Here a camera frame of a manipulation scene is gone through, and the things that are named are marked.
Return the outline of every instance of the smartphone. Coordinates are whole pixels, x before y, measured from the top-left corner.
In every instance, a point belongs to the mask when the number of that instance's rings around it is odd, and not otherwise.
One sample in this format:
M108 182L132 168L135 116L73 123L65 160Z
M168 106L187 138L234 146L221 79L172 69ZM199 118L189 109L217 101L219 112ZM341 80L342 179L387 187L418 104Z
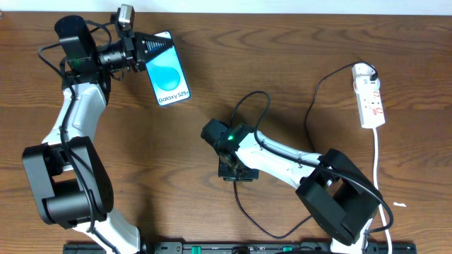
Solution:
M168 31L155 34L155 36L171 39ZM155 98L160 106L190 98L189 85L182 71L175 46L146 63L146 69Z

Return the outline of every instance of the phone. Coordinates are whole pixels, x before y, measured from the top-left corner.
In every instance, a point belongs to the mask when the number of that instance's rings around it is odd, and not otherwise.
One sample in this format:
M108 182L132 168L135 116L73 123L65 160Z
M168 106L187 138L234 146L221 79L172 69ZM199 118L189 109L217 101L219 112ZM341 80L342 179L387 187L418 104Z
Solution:
M171 39L168 31L155 34L155 36ZM146 69L155 98L160 106L190 98L189 85L182 71L175 46L147 62Z

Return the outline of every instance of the wooden surface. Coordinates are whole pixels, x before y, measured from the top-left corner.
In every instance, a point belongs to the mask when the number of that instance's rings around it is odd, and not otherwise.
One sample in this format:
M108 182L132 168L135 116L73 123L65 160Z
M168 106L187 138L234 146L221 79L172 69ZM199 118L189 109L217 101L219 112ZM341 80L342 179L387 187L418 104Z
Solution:
M60 253L89 238L40 219L21 154L50 132L61 81L37 57L57 41L65 13L4 13L0 20L0 253ZM82 13L99 23L108 13ZM365 59L378 68L387 124L379 128L379 182L395 215L394 241L419 253L452 248L452 19L417 16L209 15L138 13L135 30L170 30L191 88L190 100L159 107L146 73L112 83L95 146L112 180L115 206L149 240L273 241L237 209L232 184L199 137L210 118L228 120L252 90L272 105L261 130L309 150L302 126L315 84ZM61 49L45 52L57 64ZM351 69L325 82L309 129L319 152L343 151L371 178L372 131L360 128ZM254 124L262 97L239 110ZM239 184L245 209L274 234L308 212L287 184L261 174ZM407 207L396 207L403 202ZM373 226L380 226L375 219ZM385 241L383 234L374 234ZM287 241L328 236L311 220Z

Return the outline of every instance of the wooden table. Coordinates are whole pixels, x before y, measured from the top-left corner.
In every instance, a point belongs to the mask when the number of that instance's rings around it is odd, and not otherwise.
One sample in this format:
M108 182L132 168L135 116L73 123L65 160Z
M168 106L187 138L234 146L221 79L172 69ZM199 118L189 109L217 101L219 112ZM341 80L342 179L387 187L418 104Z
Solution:
M90 239L39 217L21 154L50 132L62 103L61 80L37 57L57 42L68 13L4 13L0 20L0 253L60 253ZM99 23L108 13L78 13ZM452 248L452 19L419 16L223 15L137 13L135 30L170 30L192 98L159 107L146 73L112 83L95 146L112 180L115 206L150 241L274 241L237 209L232 184L200 139L211 118L227 121L248 92L272 105L261 130L309 150L304 113L326 74L364 59L377 67L387 123L379 128L381 192L395 215L394 241L419 253ZM98 42L101 35L96 35ZM61 49L45 52L58 64ZM320 88L308 127L319 152L343 151L371 179L372 131L359 124L351 69ZM254 124L256 96L239 110ZM245 209L274 234L309 213L287 184L261 174L240 183ZM396 207L403 202L407 207ZM380 226L379 216L374 226ZM384 234L374 234L385 241ZM314 220L287 241L328 236Z

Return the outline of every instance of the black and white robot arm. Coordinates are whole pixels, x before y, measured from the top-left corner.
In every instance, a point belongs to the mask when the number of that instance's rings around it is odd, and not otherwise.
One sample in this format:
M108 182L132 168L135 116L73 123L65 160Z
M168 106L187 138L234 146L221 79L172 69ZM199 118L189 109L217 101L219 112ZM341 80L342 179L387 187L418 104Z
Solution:
M145 71L147 61L173 47L172 40L134 32L133 17L132 6L118 8L110 23L119 40L101 47L96 47L86 24L106 30L104 25L85 22L80 16L67 16L56 23L59 44L53 46L63 47L71 70L58 72L41 50L39 55L64 79L64 103L42 144L23 152L42 220L88 235L107 253L149 251L138 228L114 208L111 181L93 146L97 123L108 103L111 77L124 68ZM54 180L71 170L76 172L75 179Z
M319 226L333 237L331 251L362 253L367 244L364 233L379 204L369 192L383 201L370 181L337 150L331 149L325 155L302 152L260 131L254 133L255 129L244 124L230 128L215 119L204 126L201 137L220 158L219 175L228 171L227 180L250 181L257 179L252 171L258 169L286 182L296 189ZM339 179L343 184L331 197L326 189Z

